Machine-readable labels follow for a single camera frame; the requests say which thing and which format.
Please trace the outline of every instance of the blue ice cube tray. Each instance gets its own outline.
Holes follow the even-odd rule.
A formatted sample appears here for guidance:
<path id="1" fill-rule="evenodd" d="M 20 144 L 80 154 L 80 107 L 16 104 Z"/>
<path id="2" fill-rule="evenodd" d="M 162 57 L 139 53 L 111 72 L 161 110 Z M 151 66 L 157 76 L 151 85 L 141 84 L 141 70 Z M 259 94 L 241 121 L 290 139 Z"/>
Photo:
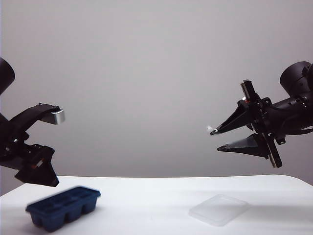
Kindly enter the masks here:
<path id="1" fill-rule="evenodd" d="M 36 226 L 53 232 L 95 209 L 100 192 L 86 187 L 75 187 L 26 207 Z"/>

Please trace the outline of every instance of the white tabletop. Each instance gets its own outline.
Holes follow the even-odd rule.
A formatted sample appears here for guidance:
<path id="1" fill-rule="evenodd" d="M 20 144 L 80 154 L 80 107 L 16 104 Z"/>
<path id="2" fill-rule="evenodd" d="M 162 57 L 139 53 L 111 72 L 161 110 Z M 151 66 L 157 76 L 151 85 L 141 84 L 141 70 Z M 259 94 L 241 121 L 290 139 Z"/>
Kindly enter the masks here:
<path id="1" fill-rule="evenodd" d="M 59 176 L 56 188 L 24 184 L 1 199 L 1 234 L 47 234 L 33 225 L 25 207 L 86 186 L 101 192 L 95 211 L 53 234 L 312 235 L 313 186 L 283 175 L 210 178 L 102 178 Z M 223 227 L 188 215 L 190 208 L 224 194 L 251 208 Z"/>

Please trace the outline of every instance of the transparent plastic container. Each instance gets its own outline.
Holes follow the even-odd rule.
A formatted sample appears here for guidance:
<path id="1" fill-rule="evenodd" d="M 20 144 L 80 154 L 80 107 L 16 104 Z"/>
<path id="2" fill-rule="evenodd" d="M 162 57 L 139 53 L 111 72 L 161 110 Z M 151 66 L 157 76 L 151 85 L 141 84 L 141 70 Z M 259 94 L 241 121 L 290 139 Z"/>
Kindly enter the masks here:
<path id="1" fill-rule="evenodd" d="M 250 205 L 226 195 L 216 195 L 189 210 L 189 215 L 204 223 L 221 227 L 244 213 Z"/>

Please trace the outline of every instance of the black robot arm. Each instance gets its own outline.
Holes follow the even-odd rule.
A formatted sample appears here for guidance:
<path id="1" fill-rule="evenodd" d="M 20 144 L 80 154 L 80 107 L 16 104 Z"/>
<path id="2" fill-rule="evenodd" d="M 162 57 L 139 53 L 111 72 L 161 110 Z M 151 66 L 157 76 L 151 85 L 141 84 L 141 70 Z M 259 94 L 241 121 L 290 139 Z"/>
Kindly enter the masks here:
<path id="1" fill-rule="evenodd" d="M 14 72 L 2 58 L 0 78 L 0 92 L 3 92 L 13 82 Z M 29 138 L 27 129 L 38 120 L 59 124 L 65 120 L 64 111 L 58 106 L 39 103 L 11 120 L 0 114 L 0 165 L 18 170 L 15 177 L 24 183 L 55 187 L 59 181 L 51 165 L 54 149 L 24 143 Z"/>
<path id="2" fill-rule="evenodd" d="M 218 148 L 222 152 L 236 152 L 270 159 L 273 167 L 282 162 L 275 146 L 286 143 L 286 135 L 302 135 L 313 131 L 313 66 L 309 62 L 298 62 L 288 67 L 280 83 L 290 98 L 272 104 L 266 97 L 261 99 L 252 82 L 241 84 L 245 99 L 238 101 L 235 112 L 211 135 L 221 134 L 247 126 L 256 133 L 240 141 Z"/>

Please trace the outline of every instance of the gray wall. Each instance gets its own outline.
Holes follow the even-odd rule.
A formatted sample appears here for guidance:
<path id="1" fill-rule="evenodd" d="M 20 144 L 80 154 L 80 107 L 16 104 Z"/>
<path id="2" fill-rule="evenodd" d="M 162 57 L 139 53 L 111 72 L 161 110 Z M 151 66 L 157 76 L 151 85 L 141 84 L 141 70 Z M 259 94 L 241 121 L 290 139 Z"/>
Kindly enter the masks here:
<path id="1" fill-rule="evenodd" d="M 59 175 L 180 177 L 286 174 L 313 183 L 312 134 L 279 146 L 284 166 L 218 153 L 247 128 L 210 137 L 253 81 L 287 98 L 292 63 L 313 62 L 313 1 L 2 0 L 1 51 L 16 72 L 1 97 L 11 118 L 38 102 L 64 108 L 59 126 L 29 129 L 52 146 Z M 2 192 L 15 187 L 1 173 Z"/>

